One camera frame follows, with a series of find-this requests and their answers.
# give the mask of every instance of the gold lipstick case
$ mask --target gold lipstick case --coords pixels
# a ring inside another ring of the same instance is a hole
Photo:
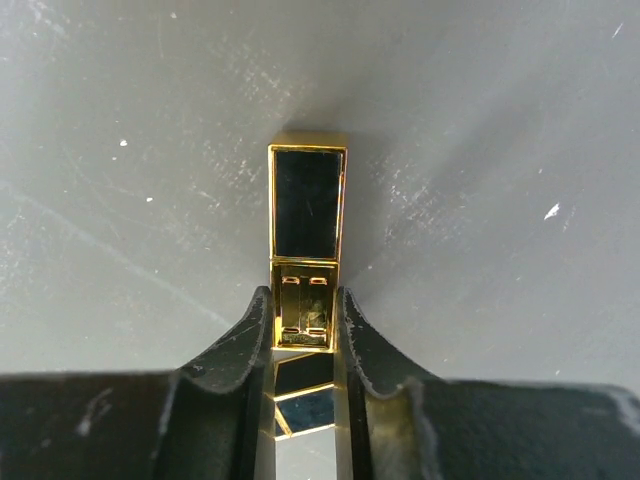
[[[269,243],[277,350],[333,351],[347,139],[284,132],[269,145]]]

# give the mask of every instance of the dust speck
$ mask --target dust speck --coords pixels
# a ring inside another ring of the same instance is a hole
[[[556,215],[558,215],[559,211],[560,211],[560,204],[556,203],[553,207],[551,207],[551,210],[547,212],[547,214],[544,216],[544,219],[548,220],[552,217],[555,217]]]

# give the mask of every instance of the black lacquer panel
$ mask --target black lacquer panel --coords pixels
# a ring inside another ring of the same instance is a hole
[[[333,388],[278,402],[293,433],[333,423]]]
[[[287,395],[332,382],[333,355],[317,353],[282,362],[278,366],[275,394]]]
[[[338,152],[276,151],[276,255],[336,257]]]

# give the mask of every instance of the black panel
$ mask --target black panel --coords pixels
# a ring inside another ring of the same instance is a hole
[[[338,152],[276,151],[276,255],[336,257]]]
[[[333,382],[333,355],[317,353],[278,366],[276,396]]]
[[[0,476],[151,477],[179,375],[0,377]]]
[[[275,478],[272,315],[259,287],[242,320],[182,368],[156,480]]]
[[[445,382],[380,336],[349,290],[338,296],[338,479],[640,478],[630,392]]]
[[[333,423],[333,388],[278,402],[293,433]]]

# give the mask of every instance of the gray background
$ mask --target gray background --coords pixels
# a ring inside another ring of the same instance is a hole
[[[342,283],[393,343],[640,392],[635,0],[0,5],[3,371],[212,343],[267,281],[266,145],[314,128],[351,136]]]

